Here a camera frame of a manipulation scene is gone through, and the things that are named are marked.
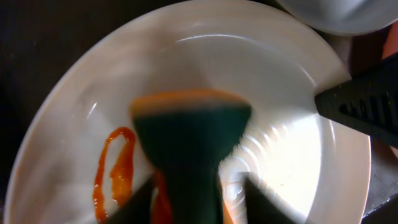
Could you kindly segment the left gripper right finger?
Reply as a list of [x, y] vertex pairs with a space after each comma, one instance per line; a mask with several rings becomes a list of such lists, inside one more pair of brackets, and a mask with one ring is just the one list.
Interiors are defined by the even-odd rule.
[[248, 177], [244, 180], [244, 191], [248, 224], [295, 224]]

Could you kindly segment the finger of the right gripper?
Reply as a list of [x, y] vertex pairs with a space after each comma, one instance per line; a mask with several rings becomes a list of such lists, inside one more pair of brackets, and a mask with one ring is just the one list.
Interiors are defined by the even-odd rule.
[[315, 96], [318, 113], [397, 147], [397, 54]]

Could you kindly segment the green and orange sponge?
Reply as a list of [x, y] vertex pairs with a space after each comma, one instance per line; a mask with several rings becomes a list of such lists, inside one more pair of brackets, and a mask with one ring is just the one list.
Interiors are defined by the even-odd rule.
[[132, 122], [141, 147], [165, 182], [174, 223], [222, 223], [220, 162], [237, 146], [251, 105], [217, 90], [136, 98]]

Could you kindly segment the pale green top plate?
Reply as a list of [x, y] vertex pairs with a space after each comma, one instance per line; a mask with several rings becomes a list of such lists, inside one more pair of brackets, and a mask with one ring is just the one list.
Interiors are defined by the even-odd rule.
[[397, 0], [278, 0], [291, 15], [320, 31], [363, 35], [397, 20]]

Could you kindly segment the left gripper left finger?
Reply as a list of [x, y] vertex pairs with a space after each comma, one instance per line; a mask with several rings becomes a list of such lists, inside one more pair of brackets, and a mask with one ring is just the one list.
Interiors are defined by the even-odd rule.
[[151, 177], [105, 224], [149, 224], [154, 189], [155, 181]]

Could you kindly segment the white plate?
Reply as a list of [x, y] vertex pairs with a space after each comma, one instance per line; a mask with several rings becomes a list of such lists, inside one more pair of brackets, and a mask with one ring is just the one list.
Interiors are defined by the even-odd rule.
[[350, 75], [311, 28], [251, 1], [187, 1], [145, 14], [85, 53], [55, 85], [22, 142], [6, 223], [95, 223], [105, 140], [131, 127], [133, 99], [212, 88], [252, 105], [221, 163], [223, 198], [246, 222], [243, 176], [299, 223], [359, 223], [371, 172], [367, 135], [321, 117], [314, 97]]

